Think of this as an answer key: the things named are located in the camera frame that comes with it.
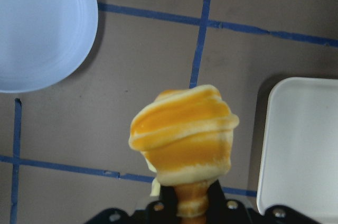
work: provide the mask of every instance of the gray floor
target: gray floor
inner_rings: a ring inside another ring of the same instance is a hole
[[[203,0],[98,0],[201,17]],[[338,39],[338,0],[211,0],[209,19]],[[159,92],[189,86],[199,27],[99,12],[97,38],[68,78],[0,94],[0,155],[12,156],[14,99],[23,103],[21,158],[153,176],[128,146],[132,118]],[[240,118],[222,186],[257,190],[267,97],[290,76],[338,78],[338,49],[208,28],[198,84],[220,89]],[[10,222],[12,165],[0,162],[0,223]],[[17,223],[83,223],[108,207],[132,213],[149,183],[21,166]],[[250,197],[255,204],[256,198]]]

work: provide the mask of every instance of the white plastic tray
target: white plastic tray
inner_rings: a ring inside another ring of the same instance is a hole
[[[0,0],[0,92],[50,86],[83,62],[94,42],[97,0]]]
[[[270,93],[257,206],[338,223],[338,80],[288,78]]]

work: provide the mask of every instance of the blue tape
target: blue tape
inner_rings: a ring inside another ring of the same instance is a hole
[[[210,1],[211,0],[203,0],[201,23],[200,23],[199,35],[197,38],[195,56],[194,56],[194,60],[192,63],[189,88],[194,88],[197,86],[197,80],[199,77],[202,53],[203,53],[204,42],[205,42],[206,27],[208,25]]]
[[[138,181],[138,182],[145,182],[145,183],[152,183],[154,177],[146,176],[146,175],[124,174],[124,175],[120,176],[120,179]]]
[[[26,165],[26,166],[33,166],[33,167],[43,167],[43,168],[52,169],[52,170],[69,171],[69,172],[89,174],[89,175],[108,176],[111,178],[119,178],[120,176],[119,172],[115,172],[115,171],[91,169],[89,167],[78,167],[78,166],[51,163],[51,162],[21,159],[20,164]]]
[[[216,29],[228,29],[237,32],[244,32],[250,34],[270,34],[269,31],[261,29],[259,27],[243,25],[238,23],[230,23],[230,22],[219,22],[219,21],[208,21],[208,27],[213,27]]]
[[[318,36],[303,35],[297,33],[288,33],[284,31],[270,31],[270,35],[298,42],[314,43],[325,46],[338,47],[338,40],[329,38],[320,38]]]
[[[235,189],[229,187],[222,187],[222,191],[228,194],[235,194],[235,195],[242,195],[242,196],[249,196],[249,197],[257,197],[257,191],[249,191],[244,189]]]
[[[42,167],[46,169],[69,171],[69,172],[89,174],[89,175],[108,176],[111,178],[137,181],[137,182],[145,182],[145,183],[152,183],[154,179],[154,177],[146,176],[146,175],[137,175],[137,174],[129,174],[129,173],[120,175],[120,173],[116,171],[90,169],[87,167],[70,166],[70,165],[56,164],[56,163],[50,163],[50,162],[32,161],[32,160],[24,160],[24,159],[21,159],[18,161],[15,158],[4,156],[4,155],[0,155],[0,162],[7,162],[7,163],[34,166],[34,167]],[[228,194],[246,195],[249,197],[257,196],[257,191],[250,191],[250,190],[243,190],[243,189],[236,189],[236,188],[229,188],[229,187],[222,187],[222,190],[224,193],[228,193]]]
[[[98,3],[98,8],[99,10],[105,11],[105,12],[141,16],[145,18],[151,18],[151,19],[169,21],[169,22],[178,22],[178,23],[184,23],[184,24],[190,24],[190,25],[196,25],[196,26],[200,25],[200,21],[201,21],[199,18],[195,18],[195,17],[169,14],[169,13],[161,13],[157,11],[137,9],[137,8],[127,7],[127,6],[116,6],[116,5],[105,4],[105,3]]]
[[[16,224],[17,202],[19,187],[20,159],[20,136],[21,136],[22,104],[20,99],[15,99],[14,135],[13,135],[13,170],[12,170],[12,191],[11,191],[11,215],[10,224]]]
[[[203,2],[203,7],[204,8],[209,7],[210,2],[208,4],[208,0],[207,0],[206,5],[205,6],[204,5],[205,5],[205,2]],[[199,19],[195,17],[183,16],[183,15],[162,13],[162,12],[151,11],[151,10],[137,9],[137,8],[126,7],[126,6],[116,6],[116,5],[105,4],[105,3],[98,3],[98,8],[99,10],[105,11],[105,12],[140,16],[140,17],[152,18],[156,20],[178,22],[178,23],[184,23],[184,24],[195,25],[195,26],[199,26],[201,24],[201,20],[203,19],[203,18]],[[202,16],[206,16],[206,11],[203,11],[203,9],[202,9]],[[285,32],[285,31],[269,31],[269,30],[264,30],[264,29],[261,29],[255,26],[239,24],[239,23],[231,23],[231,22],[214,21],[214,20],[207,20],[206,26],[212,27],[215,29],[228,29],[228,30],[249,33],[249,34],[267,34],[267,35],[271,35],[271,36],[281,38],[281,39],[313,43],[313,44],[332,46],[332,47],[338,48],[337,39],[322,38],[319,36],[290,33],[290,32]],[[204,39],[205,39],[205,32],[203,29],[201,34],[199,33],[200,42],[198,42],[198,45],[195,51],[195,54],[197,54],[196,65],[195,65],[196,68],[199,68],[198,61],[200,61],[199,56],[200,54],[202,54],[202,51],[203,51]],[[198,71],[197,73],[194,71],[193,74],[194,74],[193,78],[198,77]]]

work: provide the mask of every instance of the frozen dessert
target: frozen dessert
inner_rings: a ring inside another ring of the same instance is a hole
[[[230,169],[238,123],[212,85],[164,91],[133,119],[129,146],[144,155],[161,185],[174,187],[182,223],[205,223],[206,192]]]

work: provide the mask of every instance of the bolt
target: bolt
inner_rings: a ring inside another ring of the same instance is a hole
[[[285,216],[286,216],[286,212],[282,208],[274,209],[273,214],[277,218],[285,218]]]
[[[164,209],[164,205],[161,202],[158,202],[157,204],[154,205],[154,211],[162,211]]]
[[[120,218],[121,218],[121,215],[115,211],[113,214],[109,216],[109,221],[114,222],[114,221],[119,220]]]
[[[230,200],[230,201],[227,202],[227,207],[229,209],[235,210],[235,209],[238,208],[238,204],[237,204],[236,201]]]

